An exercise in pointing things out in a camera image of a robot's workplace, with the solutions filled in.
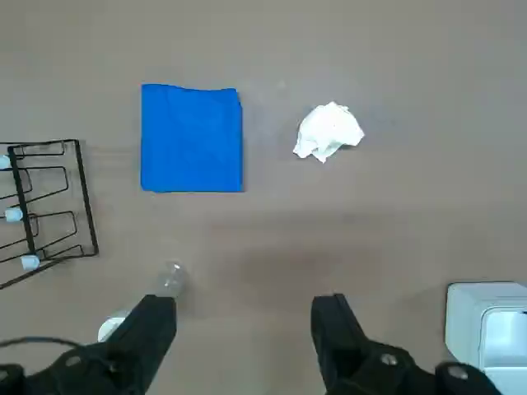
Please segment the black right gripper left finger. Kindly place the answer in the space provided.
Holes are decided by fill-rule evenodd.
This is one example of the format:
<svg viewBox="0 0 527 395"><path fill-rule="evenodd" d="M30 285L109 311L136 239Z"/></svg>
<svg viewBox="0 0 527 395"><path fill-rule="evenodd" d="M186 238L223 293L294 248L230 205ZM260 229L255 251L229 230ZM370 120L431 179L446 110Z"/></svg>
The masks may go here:
<svg viewBox="0 0 527 395"><path fill-rule="evenodd" d="M2 394L144 394L177 333L176 301L145 295L104 342L82 345L58 337L18 337L1 347L33 343L68 349L47 368L26 374L1 365Z"/></svg>

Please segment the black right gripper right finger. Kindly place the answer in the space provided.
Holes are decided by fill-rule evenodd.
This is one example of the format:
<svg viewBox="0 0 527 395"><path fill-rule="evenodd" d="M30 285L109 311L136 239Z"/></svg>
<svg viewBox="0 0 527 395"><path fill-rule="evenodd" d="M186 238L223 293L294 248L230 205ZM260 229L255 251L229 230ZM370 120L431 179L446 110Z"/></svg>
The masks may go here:
<svg viewBox="0 0 527 395"><path fill-rule="evenodd" d="M316 296L310 330L327 394L498 394L480 370L442 362L432 373L403 348L371 340L342 294Z"/></svg>

